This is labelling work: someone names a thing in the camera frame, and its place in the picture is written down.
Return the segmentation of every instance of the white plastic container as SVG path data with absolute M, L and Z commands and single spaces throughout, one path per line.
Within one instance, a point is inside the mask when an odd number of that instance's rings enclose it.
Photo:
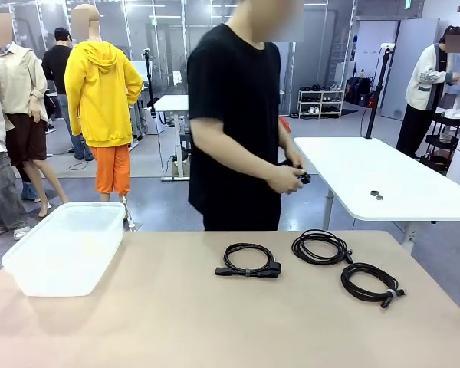
M 26 296 L 88 295 L 123 240 L 123 219 L 121 203 L 67 203 L 18 241 L 2 265 Z

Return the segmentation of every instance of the black hair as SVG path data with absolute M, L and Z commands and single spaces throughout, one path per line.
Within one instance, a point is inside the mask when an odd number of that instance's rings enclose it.
M 54 30 L 54 39 L 56 41 L 71 41 L 70 32 L 63 27 L 58 27 Z
M 446 35 L 460 35 L 460 27 L 454 27 L 452 25 L 449 25 L 445 29 L 445 33 L 443 33 L 443 37 L 439 39 L 440 44 L 445 44 L 446 43 Z

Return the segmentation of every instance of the man's hand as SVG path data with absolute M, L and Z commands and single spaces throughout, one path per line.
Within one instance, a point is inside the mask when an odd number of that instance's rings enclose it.
M 460 81 L 460 74 L 457 73 L 457 72 L 453 73 L 452 84 L 456 85 L 456 84 L 458 84 L 459 81 Z
M 293 167 L 304 169 L 304 157 L 295 149 L 293 145 L 287 147 L 287 149 L 284 151 L 284 155 L 293 163 Z
M 29 116 L 33 117 L 36 123 L 39 123 L 39 120 L 41 120 L 41 106 L 36 96 L 31 96 L 29 100 Z
M 303 188 L 303 184 L 297 176 L 304 173 L 304 170 L 294 167 L 275 166 L 266 182 L 276 193 L 296 192 L 300 188 Z

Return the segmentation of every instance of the black pole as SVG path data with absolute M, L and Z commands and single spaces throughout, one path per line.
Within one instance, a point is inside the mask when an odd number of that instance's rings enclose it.
M 375 97 L 373 100 L 373 109 L 371 110 L 371 115 L 370 115 L 370 122 L 368 123 L 368 130 L 366 131 L 365 138 L 368 140 L 371 140 L 371 131 L 373 130 L 373 123 L 375 122 L 376 110 L 378 109 L 378 101 L 380 100 L 380 94 L 383 89 L 382 82 L 383 82 L 383 78 L 385 77 L 386 65 L 389 62 L 389 58 L 390 58 L 390 49 L 387 48 L 385 50 L 385 54 L 383 55 L 382 71 L 380 71 L 380 79 L 378 81 L 378 86 L 376 86 Z
M 156 112 L 155 112 L 155 101 L 153 100 L 153 89 L 152 89 L 152 75 L 150 74 L 150 58 L 148 55 L 149 49 L 146 48 L 143 50 L 143 56 L 145 56 L 146 62 L 146 79 L 148 79 L 148 92 L 150 94 L 150 100 L 152 102 L 152 107 L 150 108 L 150 115 L 153 119 L 156 119 Z

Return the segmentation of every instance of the black object in hand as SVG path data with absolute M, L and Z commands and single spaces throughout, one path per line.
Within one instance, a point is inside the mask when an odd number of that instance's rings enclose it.
M 293 163 L 289 159 L 286 159 L 282 163 L 277 163 L 276 165 L 293 167 Z M 299 178 L 302 184 L 309 184 L 311 181 L 311 176 L 310 174 L 307 174 L 307 173 L 298 175 L 297 178 Z

